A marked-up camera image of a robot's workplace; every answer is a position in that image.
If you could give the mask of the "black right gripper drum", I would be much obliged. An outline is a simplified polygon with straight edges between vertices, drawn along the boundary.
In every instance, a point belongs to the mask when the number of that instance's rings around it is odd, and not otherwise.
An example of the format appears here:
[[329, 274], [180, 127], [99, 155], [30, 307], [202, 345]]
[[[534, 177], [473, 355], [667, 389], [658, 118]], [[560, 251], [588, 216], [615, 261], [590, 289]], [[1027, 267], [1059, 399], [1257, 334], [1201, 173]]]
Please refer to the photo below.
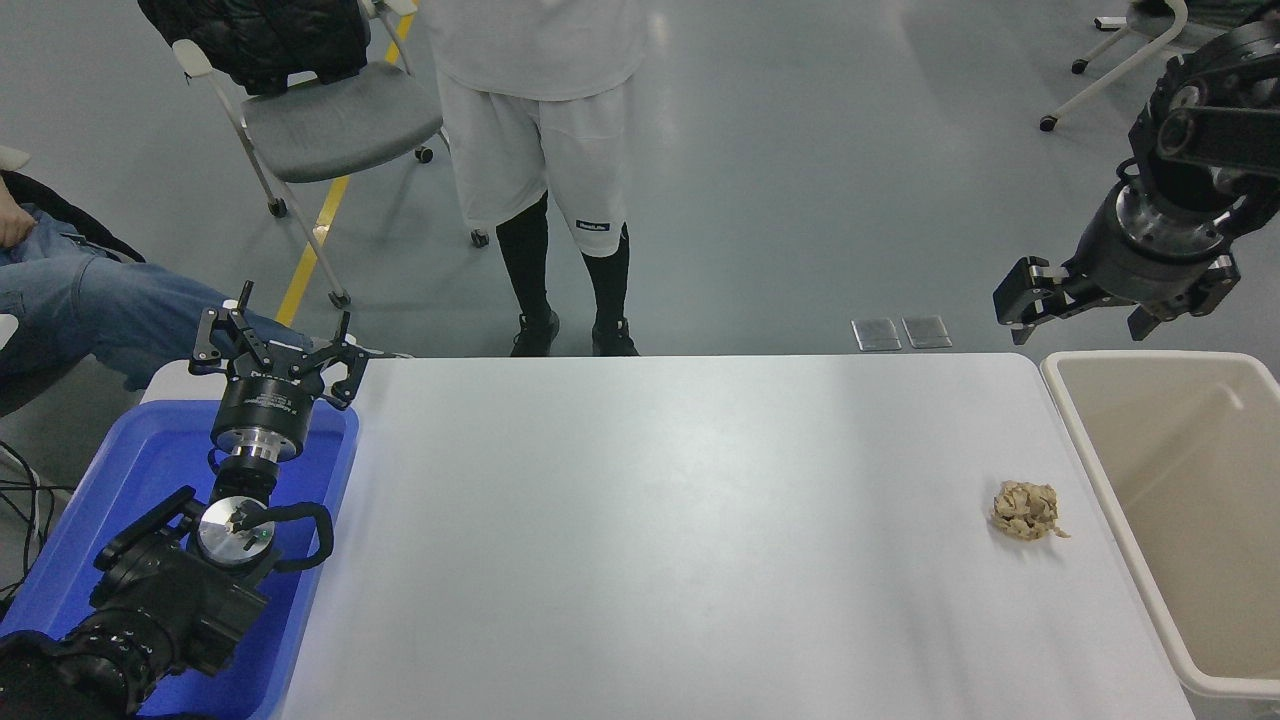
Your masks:
[[1075, 251], [1075, 273], [1114, 297], [1139, 304], [1172, 299], [1224, 252], [1225, 237], [1206, 224], [1130, 228], [1096, 215]]

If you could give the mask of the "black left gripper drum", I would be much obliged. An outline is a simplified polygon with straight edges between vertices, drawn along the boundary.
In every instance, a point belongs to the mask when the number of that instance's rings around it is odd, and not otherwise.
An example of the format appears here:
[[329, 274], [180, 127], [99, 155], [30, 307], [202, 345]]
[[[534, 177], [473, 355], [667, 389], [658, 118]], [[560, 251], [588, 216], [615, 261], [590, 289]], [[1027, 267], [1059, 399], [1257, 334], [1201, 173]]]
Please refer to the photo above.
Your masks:
[[229, 368], [225, 375], [227, 387], [211, 430], [211, 441], [218, 448], [305, 448], [314, 404], [323, 395], [320, 372], [289, 377]]

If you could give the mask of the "person's hand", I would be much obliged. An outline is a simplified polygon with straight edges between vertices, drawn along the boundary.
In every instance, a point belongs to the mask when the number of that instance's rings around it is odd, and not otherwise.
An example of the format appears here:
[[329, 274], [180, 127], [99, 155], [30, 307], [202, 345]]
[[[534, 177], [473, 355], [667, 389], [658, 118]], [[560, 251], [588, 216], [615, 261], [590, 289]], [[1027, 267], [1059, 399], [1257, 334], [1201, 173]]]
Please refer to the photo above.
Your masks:
[[23, 243], [38, 224], [18, 201], [14, 200], [5, 184], [0, 190], [0, 243], [1, 249], [13, 249]]

